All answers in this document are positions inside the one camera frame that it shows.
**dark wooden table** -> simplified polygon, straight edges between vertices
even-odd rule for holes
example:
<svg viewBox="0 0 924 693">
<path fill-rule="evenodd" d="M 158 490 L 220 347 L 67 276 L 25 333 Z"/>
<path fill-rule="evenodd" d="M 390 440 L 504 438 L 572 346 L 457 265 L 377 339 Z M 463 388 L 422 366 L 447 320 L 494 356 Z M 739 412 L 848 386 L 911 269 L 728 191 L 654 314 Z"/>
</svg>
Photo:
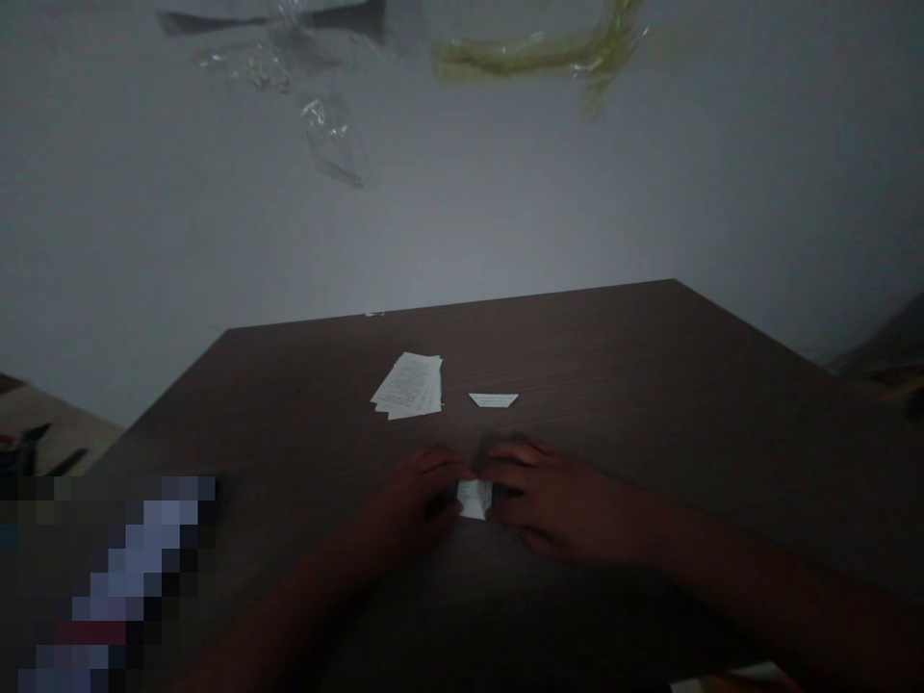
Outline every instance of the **dark wooden table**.
<svg viewBox="0 0 924 693">
<path fill-rule="evenodd" d="M 404 351 L 444 358 L 442 414 L 374 413 Z M 469 392 L 520 398 L 478 409 Z M 206 637 L 193 633 L 264 589 L 400 456 L 438 442 L 478 465 L 515 432 L 924 595 L 919 433 L 675 281 L 230 330 L 94 473 L 227 473 L 214 571 L 175 631 L 191 652 Z M 612 689 L 757 656 L 657 576 L 556 565 L 468 520 L 379 585 L 336 645 L 329 690 L 469 677 Z"/>
</svg>

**white paper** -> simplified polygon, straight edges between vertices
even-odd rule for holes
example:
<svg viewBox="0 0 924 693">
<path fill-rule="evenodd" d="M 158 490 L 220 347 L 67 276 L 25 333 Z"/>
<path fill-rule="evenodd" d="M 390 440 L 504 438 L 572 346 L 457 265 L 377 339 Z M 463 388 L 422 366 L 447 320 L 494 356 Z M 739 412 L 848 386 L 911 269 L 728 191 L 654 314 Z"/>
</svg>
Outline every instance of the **white paper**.
<svg viewBox="0 0 924 693">
<path fill-rule="evenodd" d="M 443 409 L 443 383 L 439 356 L 404 352 L 379 386 L 372 402 L 388 420 L 436 414 Z"/>
<path fill-rule="evenodd" d="M 513 400 L 519 397 L 519 395 L 474 395 L 469 393 L 469 397 L 474 399 L 475 404 L 480 407 L 506 409 L 513 404 Z"/>
<path fill-rule="evenodd" d="M 462 517 L 484 520 L 484 514 L 491 507 L 494 484 L 490 481 L 459 481 L 456 497 L 462 503 Z"/>
</svg>

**transparent plastic sheet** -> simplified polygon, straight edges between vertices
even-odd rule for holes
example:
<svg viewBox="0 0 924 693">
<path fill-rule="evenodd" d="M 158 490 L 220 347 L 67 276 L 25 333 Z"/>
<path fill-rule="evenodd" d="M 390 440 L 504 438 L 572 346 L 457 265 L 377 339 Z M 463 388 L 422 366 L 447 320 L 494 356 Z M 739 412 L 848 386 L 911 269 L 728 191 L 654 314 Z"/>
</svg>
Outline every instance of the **transparent plastic sheet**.
<svg viewBox="0 0 924 693">
<path fill-rule="evenodd" d="M 212 72 L 216 85 L 226 88 L 229 80 L 243 80 L 257 91 L 286 93 L 292 83 L 279 51 L 270 43 L 248 41 L 195 53 L 192 61 Z"/>
<path fill-rule="evenodd" d="M 267 35 L 290 71 L 310 78 L 344 64 L 325 48 L 306 0 L 269 0 Z"/>
<path fill-rule="evenodd" d="M 447 83 L 557 74 L 587 83 L 584 112 L 595 116 L 609 85 L 632 55 L 643 0 L 612 0 L 590 34 L 550 38 L 545 32 L 500 40 L 454 39 L 436 44 L 437 76 Z"/>
<path fill-rule="evenodd" d="M 419 0 L 368 0 L 350 9 L 352 17 L 340 11 L 337 19 L 330 13 L 306 14 L 299 7 L 304 0 L 276 1 L 272 40 L 308 76 L 332 67 L 357 69 L 392 61 L 426 42 Z M 307 28 L 306 18 L 311 21 Z"/>
<path fill-rule="evenodd" d="M 370 176 L 366 151 L 340 94 L 330 89 L 306 94 L 301 118 L 315 167 L 352 188 L 367 187 Z"/>
<path fill-rule="evenodd" d="M 266 41 L 199 51 L 193 61 L 213 72 L 225 89 L 232 80 L 248 82 L 259 91 L 307 89 L 310 95 L 299 108 L 315 167 L 353 188 L 366 188 L 371 180 L 369 163 L 344 99 L 331 87 L 309 86 L 325 71 L 391 60 L 423 46 L 426 31 L 420 2 L 384 3 L 381 9 L 387 12 L 380 40 L 362 32 L 320 30 L 317 15 L 305 11 L 308 7 L 305 0 L 268 0 Z"/>
</svg>

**blurred object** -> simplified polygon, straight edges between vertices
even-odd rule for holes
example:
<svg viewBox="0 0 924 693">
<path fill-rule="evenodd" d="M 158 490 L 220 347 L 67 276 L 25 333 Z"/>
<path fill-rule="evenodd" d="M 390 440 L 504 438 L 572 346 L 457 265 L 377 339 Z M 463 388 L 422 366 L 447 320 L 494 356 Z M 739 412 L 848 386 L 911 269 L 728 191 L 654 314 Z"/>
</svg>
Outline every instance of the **blurred object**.
<svg viewBox="0 0 924 693">
<path fill-rule="evenodd" d="M 272 16 L 280 6 L 291 7 L 294 12 L 317 13 L 361 4 L 363 0 L 158 0 L 157 10 L 209 19 L 247 21 Z"/>
<path fill-rule="evenodd" d="M 29 385 L 0 397 L 0 434 L 7 434 L 0 435 L 0 458 L 13 446 L 21 446 L 20 431 L 40 430 L 42 435 L 33 441 L 35 457 L 30 475 L 34 476 L 81 475 L 122 434 L 118 426 Z M 7 444 L 2 451 L 4 439 Z M 4 466 L 7 465 L 0 462 L 0 467 Z"/>
<path fill-rule="evenodd" d="M 924 422 L 924 390 L 918 390 L 908 398 L 905 403 L 905 416 L 916 424 Z"/>
<path fill-rule="evenodd" d="M 907 375 L 902 380 L 876 395 L 876 399 L 880 402 L 888 402 L 913 395 L 919 390 L 924 390 L 924 369 L 906 369 L 906 373 Z"/>
<path fill-rule="evenodd" d="M 7 392 L 20 387 L 22 387 L 22 383 L 19 380 L 0 373 L 0 395 L 5 395 Z"/>
<path fill-rule="evenodd" d="M 919 294 L 863 345 L 844 354 L 827 368 L 841 377 L 924 365 L 924 294 Z"/>
<path fill-rule="evenodd" d="M 590 35 L 549 38 L 545 32 L 501 40 L 454 39 L 434 46 L 438 77 L 444 82 L 534 74 L 565 74 L 587 80 L 584 111 L 595 116 L 636 41 L 635 17 L 641 0 L 613 0 Z"/>
<path fill-rule="evenodd" d="M 315 167 L 353 188 L 365 188 L 369 182 L 366 153 L 350 126 L 347 105 L 340 94 L 326 89 L 307 95 L 303 103 L 301 117 Z"/>
<path fill-rule="evenodd" d="M 37 447 L 51 423 L 23 431 L 12 449 L 0 452 L 0 476 L 35 476 Z"/>
</svg>

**finger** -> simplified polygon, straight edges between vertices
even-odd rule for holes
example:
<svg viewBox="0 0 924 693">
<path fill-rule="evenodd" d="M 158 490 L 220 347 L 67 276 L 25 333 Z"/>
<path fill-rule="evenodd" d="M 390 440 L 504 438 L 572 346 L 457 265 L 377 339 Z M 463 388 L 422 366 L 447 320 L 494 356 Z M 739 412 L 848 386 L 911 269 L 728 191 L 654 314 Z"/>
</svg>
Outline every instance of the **finger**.
<svg viewBox="0 0 924 693">
<path fill-rule="evenodd" d="M 518 491 L 525 491 L 533 471 L 509 462 L 498 462 L 481 470 L 478 478 L 482 481 L 494 481 Z"/>
<path fill-rule="evenodd" d="M 531 527 L 524 527 L 518 530 L 516 534 L 524 544 L 533 549 L 536 553 L 541 553 L 555 560 L 569 562 L 569 554 L 546 534 L 536 531 Z"/>
<path fill-rule="evenodd" d="M 424 545 L 429 546 L 446 534 L 460 512 L 462 512 L 462 503 L 457 500 L 444 508 L 439 515 L 430 519 L 423 530 Z"/>
<path fill-rule="evenodd" d="M 406 457 L 401 457 L 400 461 L 398 461 L 398 469 L 400 470 L 415 469 L 418 463 L 421 461 L 421 459 L 425 457 L 426 455 L 430 454 L 431 452 L 433 452 L 433 448 L 420 448 L 420 449 L 414 450 L 411 454 L 407 455 Z"/>
<path fill-rule="evenodd" d="M 546 455 L 552 455 L 552 454 L 558 453 L 558 450 L 553 448 L 548 443 L 543 443 L 542 441 L 536 440 L 535 438 L 525 438 L 523 442 L 533 448 L 536 448 L 537 450 L 539 450 L 540 452 Z"/>
<path fill-rule="evenodd" d="M 515 528 L 532 525 L 535 522 L 535 514 L 524 498 L 502 500 L 495 503 L 485 516 L 489 520 Z"/>
<path fill-rule="evenodd" d="M 443 465 L 421 477 L 421 491 L 429 500 L 446 491 L 459 479 L 472 480 L 475 474 L 465 465 Z"/>
<path fill-rule="evenodd" d="M 465 459 L 458 452 L 453 452 L 450 449 L 436 448 L 431 449 L 427 454 L 421 457 L 415 464 L 415 467 L 418 471 L 426 474 L 445 464 L 464 465 Z"/>
<path fill-rule="evenodd" d="M 526 443 L 500 443 L 491 448 L 488 454 L 492 457 L 513 459 L 528 467 L 538 467 L 545 457 L 542 452 Z"/>
</svg>

